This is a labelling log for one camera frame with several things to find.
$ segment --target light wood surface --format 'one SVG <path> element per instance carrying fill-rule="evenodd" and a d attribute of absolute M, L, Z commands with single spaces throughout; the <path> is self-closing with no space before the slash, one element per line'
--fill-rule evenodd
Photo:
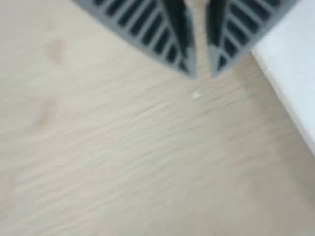
<path fill-rule="evenodd" d="M 196 81 L 71 1 L 0 3 L 1 236 L 315 235 L 315 158 L 251 56 L 210 78 L 190 2 Z"/>

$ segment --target wooden floor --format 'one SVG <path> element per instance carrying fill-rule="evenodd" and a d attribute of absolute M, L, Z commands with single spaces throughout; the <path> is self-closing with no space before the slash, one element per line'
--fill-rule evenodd
<path fill-rule="evenodd" d="M 315 235 L 315 158 L 251 56 L 210 78 L 191 2 L 196 81 L 71 1 L 1 2 L 1 236 Z"/>

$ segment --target white object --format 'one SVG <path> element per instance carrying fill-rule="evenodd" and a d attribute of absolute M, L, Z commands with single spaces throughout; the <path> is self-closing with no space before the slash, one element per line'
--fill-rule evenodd
<path fill-rule="evenodd" d="M 315 154 L 315 1 L 300 1 L 253 54 Z"/>

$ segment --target small white debris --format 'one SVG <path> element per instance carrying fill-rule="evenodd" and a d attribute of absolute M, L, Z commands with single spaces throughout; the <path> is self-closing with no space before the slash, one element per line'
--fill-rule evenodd
<path fill-rule="evenodd" d="M 200 97 L 201 97 L 200 93 L 198 93 L 198 92 L 193 92 L 192 93 L 193 100 L 199 99 Z"/>

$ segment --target gray striped object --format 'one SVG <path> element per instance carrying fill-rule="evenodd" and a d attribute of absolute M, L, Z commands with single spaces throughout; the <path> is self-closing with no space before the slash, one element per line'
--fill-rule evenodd
<path fill-rule="evenodd" d="M 248 53 L 296 2 L 211 0 L 206 9 L 206 27 L 212 76 Z"/>
<path fill-rule="evenodd" d="M 183 0 L 76 2 L 146 54 L 189 76 L 195 76 L 191 15 Z"/>
<path fill-rule="evenodd" d="M 206 31 L 212 76 L 230 68 L 298 0 L 209 0 Z M 76 0 L 149 56 L 196 75 L 192 17 L 184 0 Z"/>

